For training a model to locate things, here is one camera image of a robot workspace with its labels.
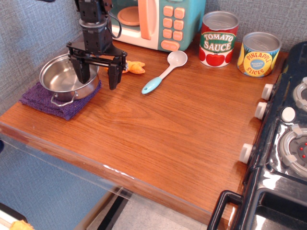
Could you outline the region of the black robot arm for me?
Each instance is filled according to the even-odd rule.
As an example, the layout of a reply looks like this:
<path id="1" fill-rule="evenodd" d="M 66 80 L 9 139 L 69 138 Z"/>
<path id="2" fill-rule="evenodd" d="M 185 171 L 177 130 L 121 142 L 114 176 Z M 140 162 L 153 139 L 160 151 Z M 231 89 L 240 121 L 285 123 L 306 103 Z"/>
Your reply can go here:
<path id="1" fill-rule="evenodd" d="M 127 68 L 127 53 L 113 45 L 110 0 L 76 0 L 83 42 L 68 42 L 69 58 L 80 83 L 90 79 L 90 65 L 107 68 L 109 88 L 116 89 Z"/>

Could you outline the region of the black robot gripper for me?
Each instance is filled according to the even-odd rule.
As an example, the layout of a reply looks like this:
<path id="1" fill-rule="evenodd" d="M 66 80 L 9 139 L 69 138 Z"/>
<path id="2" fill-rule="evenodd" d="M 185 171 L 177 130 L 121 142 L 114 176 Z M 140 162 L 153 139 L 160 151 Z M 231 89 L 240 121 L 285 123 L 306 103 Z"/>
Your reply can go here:
<path id="1" fill-rule="evenodd" d="M 71 62 L 79 82 L 86 84 L 90 78 L 89 65 L 108 67 L 110 90 L 116 89 L 121 81 L 122 70 L 127 69 L 127 53 L 113 45 L 111 21 L 104 20 L 100 23 L 79 21 L 82 28 L 82 42 L 68 42 L 67 47 Z M 113 62 L 101 56 L 113 57 Z"/>

